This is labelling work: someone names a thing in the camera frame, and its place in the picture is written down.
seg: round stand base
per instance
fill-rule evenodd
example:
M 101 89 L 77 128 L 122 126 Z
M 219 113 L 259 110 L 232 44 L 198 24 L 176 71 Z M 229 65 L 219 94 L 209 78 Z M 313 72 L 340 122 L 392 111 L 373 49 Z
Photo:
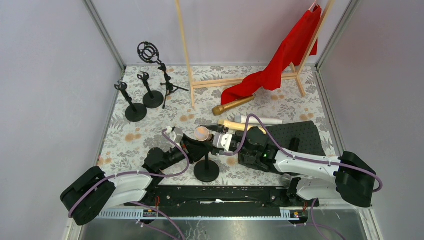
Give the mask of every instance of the round stand base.
M 125 111 L 125 117 L 130 122 L 133 122 L 133 123 L 140 122 L 146 117 L 147 109 L 141 103 L 134 103 L 134 107 L 135 109 L 137 109 L 137 111 L 133 111 L 131 106 L 128 106 L 128 108 Z
M 214 161 L 209 160 L 209 169 L 205 168 L 205 160 L 199 161 L 194 166 L 194 176 L 201 182 L 210 183 L 220 175 L 220 167 Z
M 146 108 L 155 109 L 164 103 L 164 95 L 159 91 L 151 91 L 153 98 L 150 97 L 149 93 L 146 93 L 143 97 L 143 104 Z

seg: white microphone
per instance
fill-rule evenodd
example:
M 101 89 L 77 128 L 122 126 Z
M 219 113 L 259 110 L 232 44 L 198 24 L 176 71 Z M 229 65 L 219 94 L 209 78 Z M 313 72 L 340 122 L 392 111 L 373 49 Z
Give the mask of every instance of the white microphone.
M 239 123 L 239 124 L 245 124 L 246 123 L 246 119 L 248 117 L 243 116 L 243 115 L 236 115 L 234 117 L 234 122 Z M 278 125 L 278 124 L 283 124 L 283 120 L 280 119 L 276 119 L 276 118 L 266 118 L 266 117 L 260 117 L 259 118 L 263 124 L 265 125 Z M 249 119 L 249 124 L 259 124 L 258 120 L 256 120 L 256 118 L 251 117 Z

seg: clothes hanger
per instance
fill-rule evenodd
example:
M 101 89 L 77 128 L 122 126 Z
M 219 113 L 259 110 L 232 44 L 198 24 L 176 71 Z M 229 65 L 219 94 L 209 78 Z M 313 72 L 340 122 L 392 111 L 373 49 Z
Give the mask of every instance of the clothes hanger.
M 315 0 L 315 1 L 312 3 L 312 6 L 310 6 L 309 11 L 310 11 L 313 7 L 315 7 L 316 5 L 317 5 L 317 0 Z

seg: yellow microphone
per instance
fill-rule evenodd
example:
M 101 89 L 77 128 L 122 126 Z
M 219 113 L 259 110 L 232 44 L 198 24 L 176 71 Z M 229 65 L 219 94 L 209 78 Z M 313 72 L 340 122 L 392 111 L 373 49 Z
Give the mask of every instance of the yellow microphone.
M 218 124 L 219 125 L 224 125 L 224 126 L 226 126 L 227 128 L 229 128 L 229 129 L 232 129 L 232 130 L 236 130 L 236 131 L 244 131 L 245 130 L 245 127 L 246 127 L 246 124 L 243 124 L 243 123 L 237 123 L 237 122 L 232 122 L 232 121 L 228 121 L 228 120 L 225 120 L 225 119 L 220 119 L 219 121 L 218 121 Z M 251 129 L 251 128 L 253 128 L 253 127 L 256 127 L 255 125 L 248 125 L 248 127 L 247 127 L 247 130 L 249 130 L 249 129 Z M 264 133 L 264 134 L 267 134 L 267 132 L 262 128 L 262 127 L 259 127 L 259 129 Z
M 255 96 L 251 95 L 251 96 L 246 96 L 246 97 L 240 98 L 238 100 L 232 101 L 232 102 L 224 104 L 224 105 L 216 106 L 216 107 L 212 108 L 212 113 L 215 116 L 221 115 L 221 114 L 225 113 L 226 111 L 231 110 L 231 109 L 238 107 L 240 105 L 246 104 L 246 103 L 252 101 L 253 99 L 255 99 Z

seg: table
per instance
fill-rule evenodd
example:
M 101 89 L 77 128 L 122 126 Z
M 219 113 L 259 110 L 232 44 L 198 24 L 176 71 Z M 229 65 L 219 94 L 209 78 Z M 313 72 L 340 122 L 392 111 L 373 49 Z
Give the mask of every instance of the table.
M 207 81 L 225 78 L 245 77 L 249 74 L 262 71 L 264 66 L 194 66 L 193 76 L 197 81 Z M 123 81 L 128 84 L 127 92 L 134 103 L 142 103 L 147 90 L 141 80 L 137 78 L 139 71 L 150 75 L 149 84 L 152 90 L 165 93 L 163 73 L 156 66 L 128 66 Z M 176 86 L 190 89 L 187 68 L 183 66 L 168 67 L 171 82 Z M 98 159 L 98 166 L 106 173 L 139 170 L 151 148 L 161 148 L 164 151 L 173 147 L 161 135 L 161 130 L 167 126 L 179 127 L 183 132 L 194 138 L 194 129 L 198 125 L 217 124 L 219 119 L 233 120 L 235 115 L 250 113 L 259 117 L 279 118 L 283 123 L 297 123 L 313 121 L 318 127 L 322 147 L 327 156 L 335 154 L 330 126 L 325 117 L 317 83 L 312 68 L 306 66 L 301 74 L 301 81 L 306 96 L 301 97 L 295 80 L 284 80 L 281 88 L 274 91 L 260 88 L 256 98 L 242 106 L 225 112 L 221 116 L 214 116 L 212 108 L 221 102 L 221 93 L 227 87 L 200 88 L 195 90 L 196 108 L 192 109 L 190 93 L 178 90 L 170 95 L 166 101 L 166 108 L 148 109 L 147 116 L 140 122 L 129 122 L 125 118 L 128 103 L 119 94 L 116 105 L 104 139 L 102 152 Z M 197 180 L 193 174 L 194 165 L 177 177 L 165 178 L 161 185 L 213 185 L 213 186 L 278 186 L 279 176 L 253 170 L 238 164 L 236 156 L 213 156 L 220 168 L 217 180 L 204 183 Z M 181 172 L 186 163 L 184 161 L 166 169 L 165 174 Z

